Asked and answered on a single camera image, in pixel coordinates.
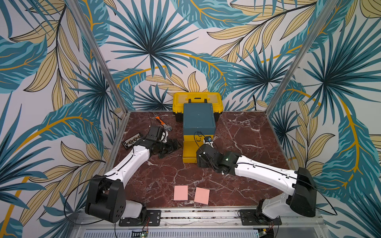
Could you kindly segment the pink sticky note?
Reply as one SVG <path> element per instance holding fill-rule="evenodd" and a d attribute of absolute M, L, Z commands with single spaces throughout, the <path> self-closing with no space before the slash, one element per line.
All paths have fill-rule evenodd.
<path fill-rule="evenodd" d="M 174 200 L 175 201 L 187 201 L 188 196 L 188 186 L 187 185 L 176 185 L 174 186 Z"/>
<path fill-rule="evenodd" d="M 209 195 L 210 195 L 209 189 L 197 187 L 195 190 L 194 202 L 208 205 Z"/>

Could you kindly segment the teal yellow drawer cabinet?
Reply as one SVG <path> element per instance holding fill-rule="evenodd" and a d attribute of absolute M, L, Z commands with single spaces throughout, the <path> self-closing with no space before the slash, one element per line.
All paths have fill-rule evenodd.
<path fill-rule="evenodd" d="M 206 136 L 214 137 L 216 122 L 210 103 L 184 104 L 183 162 L 196 163 L 196 152 Z"/>

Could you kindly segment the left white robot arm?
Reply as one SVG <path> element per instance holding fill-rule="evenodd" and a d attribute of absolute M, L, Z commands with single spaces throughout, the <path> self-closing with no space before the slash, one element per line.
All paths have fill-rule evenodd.
<path fill-rule="evenodd" d="M 146 221 L 145 205 L 126 199 L 129 180 L 153 155 L 164 158 L 181 148 L 177 139 L 168 138 L 168 131 L 152 126 L 147 135 L 136 134 L 124 142 L 131 151 L 113 169 L 89 181 L 85 213 L 111 223 L 130 219 L 139 224 Z"/>

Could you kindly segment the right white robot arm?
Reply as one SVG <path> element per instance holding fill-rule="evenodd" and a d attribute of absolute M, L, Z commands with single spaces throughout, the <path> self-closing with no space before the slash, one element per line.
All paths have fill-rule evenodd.
<path fill-rule="evenodd" d="M 282 191 L 280 195 L 259 202 L 256 209 L 259 218 L 271 221 L 287 214 L 316 215 L 317 189 L 307 169 L 286 170 L 254 161 L 239 153 L 228 151 L 222 154 L 209 144 L 203 144 L 196 151 L 196 158 L 200 168 L 254 179 Z"/>

